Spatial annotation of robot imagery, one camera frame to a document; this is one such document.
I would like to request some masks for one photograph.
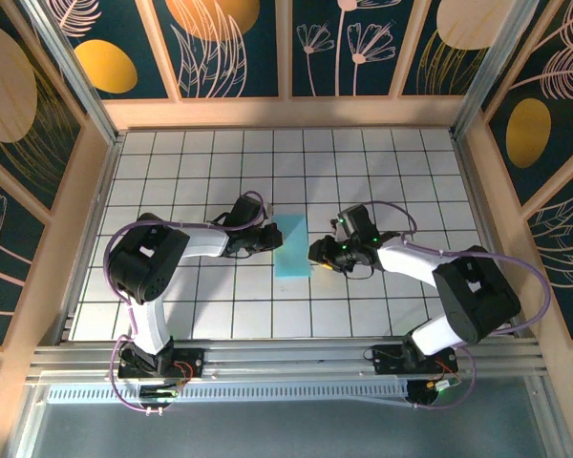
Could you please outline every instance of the ventilated metal strip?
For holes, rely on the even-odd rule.
[[[138,387],[120,386],[119,394],[127,401],[138,398]],[[343,383],[271,383],[271,384],[189,384],[177,402],[238,401],[318,401],[351,397],[403,398],[407,381],[388,380]],[[49,404],[111,404],[118,399],[110,385],[53,385]]]

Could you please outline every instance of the yellow circle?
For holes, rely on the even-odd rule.
[[[525,98],[507,124],[507,156],[521,169],[533,165],[543,153],[552,130],[552,117],[543,102]]]
[[[32,64],[0,29],[0,141],[18,141],[36,116],[37,91]]]
[[[92,84],[102,91],[123,94],[138,83],[132,59],[108,41],[85,41],[74,49],[74,53]]]
[[[515,0],[441,0],[437,10],[437,32],[441,40],[457,50],[490,47]]]
[[[233,17],[242,35],[257,22],[259,0],[166,0],[165,3],[176,22],[187,33],[202,40],[218,41],[217,36],[220,30],[224,30],[225,25],[220,21],[221,11],[217,11],[215,2],[223,12],[225,20],[228,21],[228,16]],[[223,32],[222,40],[230,36],[229,32]]]

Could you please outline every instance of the white tiled floor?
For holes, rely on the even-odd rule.
[[[274,214],[307,214],[310,243],[340,209],[371,199],[403,204],[436,248],[479,243],[445,130],[310,129],[128,134],[71,339],[113,340],[127,332],[124,306],[104,283],[110,235],[145,212],[201,222],[228,211],[246,190]],[[401,213],[374,204],[380,231],[410,228]],[[354,278],[368,275],[364,267]],[[272,256],[187,259],[165,295],[176,339],[362,337],[403,334],[441,312],[436,291],[391,274],[346,280],[319,266],[310,279],[275,279]]]

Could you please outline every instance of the blue sponge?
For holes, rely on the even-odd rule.
[[[306,215],[274,215],[273,221],[283,233],[283,246],[274,250],[276,278],[309,277],[308,225]]]

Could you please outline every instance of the light blue block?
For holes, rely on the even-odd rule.
[[[274,250],[274,276],[279,279],[309,277],[306,215],[274,215],[273,221],[283,233],[283,246]]]

